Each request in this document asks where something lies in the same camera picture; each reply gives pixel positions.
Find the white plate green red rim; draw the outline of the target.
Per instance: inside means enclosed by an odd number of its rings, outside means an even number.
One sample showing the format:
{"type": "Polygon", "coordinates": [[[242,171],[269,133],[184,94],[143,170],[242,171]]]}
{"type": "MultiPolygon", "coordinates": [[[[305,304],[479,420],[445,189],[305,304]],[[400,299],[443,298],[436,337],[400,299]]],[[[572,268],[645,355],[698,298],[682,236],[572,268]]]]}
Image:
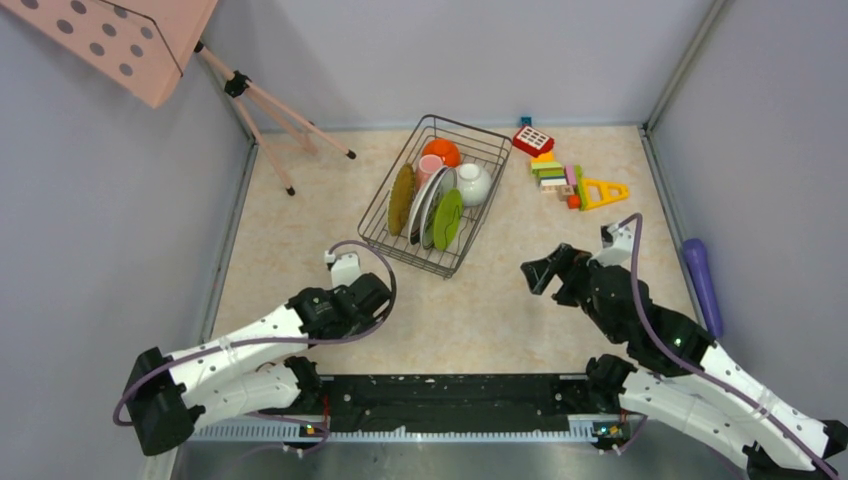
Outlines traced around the white plate green red rim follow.
{"type": "Polygon", "coordinates": [[[446,172],[447,167],[442,166],[421,186],[416,194],[410,210],[410,217],[406,227],[407,241],[410,246],[416,245],[420,241],[420,216],[421,208],[426,200],[430,188],[437,180],[446,172]]]}

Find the white ceramic bowl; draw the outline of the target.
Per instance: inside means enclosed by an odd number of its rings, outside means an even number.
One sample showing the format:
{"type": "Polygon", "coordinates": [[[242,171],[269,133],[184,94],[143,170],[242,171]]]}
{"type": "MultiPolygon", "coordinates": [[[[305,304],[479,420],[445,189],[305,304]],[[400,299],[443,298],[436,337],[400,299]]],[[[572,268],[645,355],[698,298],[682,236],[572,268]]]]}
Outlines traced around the white ceramic bowl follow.
{"type": "Polygon", "coordinates": [[[456,168],[457,185],[463,205],[477,207],[482,205],[492,187],[490,173],[476,163],[463,163],[456,168]]]}

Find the woven bamboo tray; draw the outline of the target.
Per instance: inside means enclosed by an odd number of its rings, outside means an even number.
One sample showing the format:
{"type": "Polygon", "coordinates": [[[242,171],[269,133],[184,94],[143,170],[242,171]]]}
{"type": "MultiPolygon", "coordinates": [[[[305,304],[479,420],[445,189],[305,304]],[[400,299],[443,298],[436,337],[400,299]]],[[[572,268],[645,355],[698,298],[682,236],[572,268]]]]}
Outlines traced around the woven bamboo tray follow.
{"type": "Polygon", "coordinates": [[[390,192],[387,210],[387,227],[392,236],[398,236],[406,226],[415,195],[415,171],[409,164],[398,171],[390,192]]]}

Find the grey wire dish rack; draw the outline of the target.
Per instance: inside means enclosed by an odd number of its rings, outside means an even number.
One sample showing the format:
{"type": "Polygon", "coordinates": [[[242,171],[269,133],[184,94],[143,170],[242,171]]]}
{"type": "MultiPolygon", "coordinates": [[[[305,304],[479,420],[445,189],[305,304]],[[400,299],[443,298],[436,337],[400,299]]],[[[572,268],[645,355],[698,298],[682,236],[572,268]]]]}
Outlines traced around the grey wire dish rack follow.
{"type": "Polygon", "coordinates": [[[511,139],[501,133],[468,125],[436,114],[421,117],[358,223],[357,233],[368,245],[387,257],[448,279],[465,260],[488,216],[512,151],[511,139]],[[400,233],[389,229],[391,190],[405,165],[416,167],[427,143],[436,139],[453,142],[460,159],[490,175],[491,187],[478,206],[464,206],[449,226],[453,238],[442,247],[433,238],[436,215],[448,193],[459,188],[459,175],[440,172],[424,184],[423,194],[415,193],[408,221],[400,233]]]}

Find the white plate red characters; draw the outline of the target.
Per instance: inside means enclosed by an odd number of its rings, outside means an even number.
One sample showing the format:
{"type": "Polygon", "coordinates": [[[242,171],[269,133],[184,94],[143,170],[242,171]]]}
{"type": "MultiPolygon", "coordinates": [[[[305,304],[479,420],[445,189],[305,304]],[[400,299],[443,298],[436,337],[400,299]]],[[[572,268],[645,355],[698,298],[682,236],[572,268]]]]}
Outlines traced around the white plate red characters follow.
{"type": "Polygon", "coordinates": [[[443,197],[457,185],[456,169],[447,167],[446,172],[430,188],[426,200],[421,208],[420,218],[420,246],[423,249],[431,249],[433,243],[433,222],[436,209],[443,197]]]}

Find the orange bowl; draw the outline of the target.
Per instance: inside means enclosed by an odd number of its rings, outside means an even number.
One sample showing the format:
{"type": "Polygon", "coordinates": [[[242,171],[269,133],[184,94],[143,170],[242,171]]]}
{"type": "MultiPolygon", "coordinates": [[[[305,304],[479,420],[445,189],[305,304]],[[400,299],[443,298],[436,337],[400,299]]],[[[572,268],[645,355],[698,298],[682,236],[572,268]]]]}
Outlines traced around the orange bowl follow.
{"type": "Polygon", "coordinates": [[[444,165],[457,167],[462,163],[462,155],[458,146],[446,138],[434,138],[429,141],[421,151],[422,155],[436,155],[441,158],[444,165]]]}

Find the white cup pink handle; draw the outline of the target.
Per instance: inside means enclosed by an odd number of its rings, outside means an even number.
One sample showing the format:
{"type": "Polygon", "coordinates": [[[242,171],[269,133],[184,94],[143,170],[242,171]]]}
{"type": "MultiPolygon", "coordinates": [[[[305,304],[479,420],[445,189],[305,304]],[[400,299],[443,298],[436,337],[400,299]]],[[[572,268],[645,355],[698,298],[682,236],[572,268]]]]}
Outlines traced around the white cup pink handle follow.
{"type": "Polygon", "coordinates": [[[442,157],[435,154],[421,156],[415,164],[415,189],[419,191],[443,166],[442,157]]]}

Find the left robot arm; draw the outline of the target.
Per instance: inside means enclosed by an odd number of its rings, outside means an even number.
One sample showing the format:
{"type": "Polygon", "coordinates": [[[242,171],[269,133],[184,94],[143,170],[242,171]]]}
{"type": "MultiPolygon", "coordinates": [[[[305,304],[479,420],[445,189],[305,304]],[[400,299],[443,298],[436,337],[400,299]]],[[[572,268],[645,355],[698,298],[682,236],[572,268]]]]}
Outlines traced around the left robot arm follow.
{"type": "Polygon", "coordinates": [[[378,329],[394,307],[395,273],[383,281],[351,265],[330,288],[307,287],[227,335],[169,354],[158,347],[134,362],[113,422],[134,431],[146,457],[176,449],[197,430],[263,409],[308,413],[320,379],[303,352],[378,329]]]}

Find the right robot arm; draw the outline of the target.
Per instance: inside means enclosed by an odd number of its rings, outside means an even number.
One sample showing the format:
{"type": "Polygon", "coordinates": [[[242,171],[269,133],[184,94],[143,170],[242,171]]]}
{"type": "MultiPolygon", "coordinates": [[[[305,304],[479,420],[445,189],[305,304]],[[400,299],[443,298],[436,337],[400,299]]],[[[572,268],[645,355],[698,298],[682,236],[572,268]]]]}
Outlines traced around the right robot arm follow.
{"type": "Polygon", "coordinates": [[[524,262],[528,289],[583,311],[626,348],[586,366],[586,397],[605,413],[635,413],[699,441],[750,479],[834,479],[830,459],[846,450],[847,427],[791,406],[748,373],[718,339],[686,315],[656,304],[638,277],[643,219],[602,227],[596,253],[558,245],[524,262]]]}

